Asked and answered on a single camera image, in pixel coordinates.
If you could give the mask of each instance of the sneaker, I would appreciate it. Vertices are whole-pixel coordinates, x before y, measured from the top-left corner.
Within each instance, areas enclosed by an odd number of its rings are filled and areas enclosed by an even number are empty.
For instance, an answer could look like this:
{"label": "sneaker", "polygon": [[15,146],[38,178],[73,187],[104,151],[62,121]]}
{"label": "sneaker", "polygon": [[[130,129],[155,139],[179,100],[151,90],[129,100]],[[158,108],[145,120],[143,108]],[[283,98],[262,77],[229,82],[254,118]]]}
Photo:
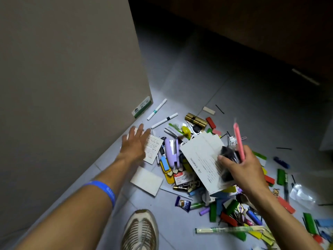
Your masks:
{"label": "sneaker", "polygon": [[125,226],[122,250],[158,250],[159,230],[149,210],[137,210]]}

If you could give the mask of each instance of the blue wristband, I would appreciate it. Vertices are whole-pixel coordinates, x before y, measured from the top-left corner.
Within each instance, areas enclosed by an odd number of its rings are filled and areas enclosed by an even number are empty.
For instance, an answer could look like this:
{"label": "blue wristband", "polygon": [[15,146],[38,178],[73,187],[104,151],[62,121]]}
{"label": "blue wristband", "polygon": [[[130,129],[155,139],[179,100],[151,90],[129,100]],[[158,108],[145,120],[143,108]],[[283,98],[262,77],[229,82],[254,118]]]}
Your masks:
{"label": "blue wristband", "polygon": [[116,198],[116,195],[113,193],[112,189],[110,189],[110,187],[108,185],[106,185],[105,183],[102,183],[100,181],[91,181],[91,182],[88,182],[85,185],[95,185],[96,187],[99,187],[102,191],[107,193],[107,195],[111,199],[112,207],[114,209],[114,205],[116,204],[116,199],[117,198]]}

